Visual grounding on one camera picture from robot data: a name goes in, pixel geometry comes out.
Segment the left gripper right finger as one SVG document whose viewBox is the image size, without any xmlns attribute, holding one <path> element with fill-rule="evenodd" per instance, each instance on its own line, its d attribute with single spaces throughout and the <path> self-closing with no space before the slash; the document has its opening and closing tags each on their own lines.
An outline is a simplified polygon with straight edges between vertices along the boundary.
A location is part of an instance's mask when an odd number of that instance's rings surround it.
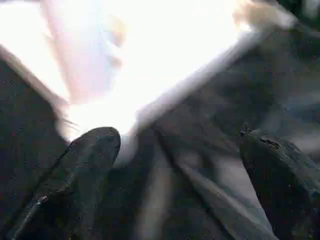
<svg viewBox="0 0 320 240">
<path fill-rule="evenodd" d="M 240 132 L 239 153 L 273 233 L 320 238 L 320 169 L 292 142 L 259 129 Z"/>
</svg>

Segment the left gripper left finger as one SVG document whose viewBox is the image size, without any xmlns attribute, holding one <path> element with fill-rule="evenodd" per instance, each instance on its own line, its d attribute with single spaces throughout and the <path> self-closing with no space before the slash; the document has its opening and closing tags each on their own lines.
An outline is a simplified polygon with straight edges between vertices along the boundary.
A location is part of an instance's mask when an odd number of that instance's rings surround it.
<svg viewBox="0 0 320 240">
<path fill-rule="evenodd" d="M 99 185 L 121 146 L 113 127 L 72 141 L 33 186 L 0 231 L 2 240 L 80 240 L 89 234 Z"/>
</svg>

